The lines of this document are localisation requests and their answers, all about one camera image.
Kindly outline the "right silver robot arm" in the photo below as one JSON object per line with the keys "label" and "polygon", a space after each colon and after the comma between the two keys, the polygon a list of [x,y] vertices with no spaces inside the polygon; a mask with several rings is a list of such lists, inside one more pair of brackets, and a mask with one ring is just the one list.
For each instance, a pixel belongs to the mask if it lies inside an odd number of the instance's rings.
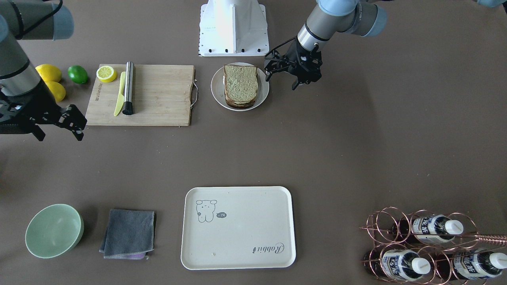
{"label": "right silver robot arm", "polygon": [[63,40],[74,33],[74,18],[61,0],[2,0],[0,36],[1,133],[45,138],[42,125],[69,130],[79,141],[86,119],[77,106],[61,107],[23,41]]}

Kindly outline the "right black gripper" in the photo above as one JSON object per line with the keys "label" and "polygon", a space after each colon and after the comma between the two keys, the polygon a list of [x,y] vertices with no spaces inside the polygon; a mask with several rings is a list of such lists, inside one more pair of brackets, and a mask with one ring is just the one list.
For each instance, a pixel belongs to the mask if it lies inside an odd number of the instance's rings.
{"label": "right black gripper", "polygon": [[54,124],[60,116],[60,106],[46,85],[18,96],[7,96],[7,89],[1,90],[2,135],[25,135],[32,133],[43,141],[45,132],[37,124]]}

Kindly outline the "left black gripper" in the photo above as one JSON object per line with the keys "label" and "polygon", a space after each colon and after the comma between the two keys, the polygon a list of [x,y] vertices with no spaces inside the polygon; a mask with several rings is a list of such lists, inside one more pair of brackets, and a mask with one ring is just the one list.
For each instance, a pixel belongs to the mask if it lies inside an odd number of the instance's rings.
{"label": "left black gripper", "polygon": [[286,56],[296,63],[295,67],[289,69],[288,72],[297,77],[292,86],[293,91],[302,84],[316,82],[322,77],[320,71],[322,53],[319,51],[318,43],[314,43],[308,51],[299,43],[298,39],[294,39],[287,50]]}

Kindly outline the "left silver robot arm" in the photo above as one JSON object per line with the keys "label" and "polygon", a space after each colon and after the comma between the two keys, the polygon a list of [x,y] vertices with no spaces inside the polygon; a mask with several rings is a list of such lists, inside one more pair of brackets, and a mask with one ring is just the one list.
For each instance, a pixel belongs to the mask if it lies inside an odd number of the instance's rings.
{"label": "left silver robot arm", "polygon": [[365,0],[318,0],[284,55],[287,72],[297,77],[292,89],[322,77],[322,50],[335,33],[373,37],[386,23],[385,9]]}

